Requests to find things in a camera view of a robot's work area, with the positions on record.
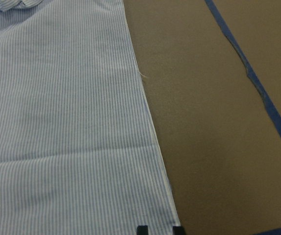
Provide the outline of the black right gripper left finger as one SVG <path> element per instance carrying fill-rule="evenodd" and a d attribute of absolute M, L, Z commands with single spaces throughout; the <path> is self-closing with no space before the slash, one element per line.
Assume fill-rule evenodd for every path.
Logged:
<path fill-rule="evenodd" d="M 139 225 L 136 230 L 136 235 L 148 235 L 148 226 Z"/>

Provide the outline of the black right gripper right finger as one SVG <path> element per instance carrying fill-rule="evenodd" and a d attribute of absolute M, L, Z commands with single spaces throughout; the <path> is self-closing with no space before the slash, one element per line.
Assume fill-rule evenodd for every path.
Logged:
<path fill-rule="evenodd" d="M 183 226 L 173 226 L 172 235 L 185 235 L 185 229 Z"/>

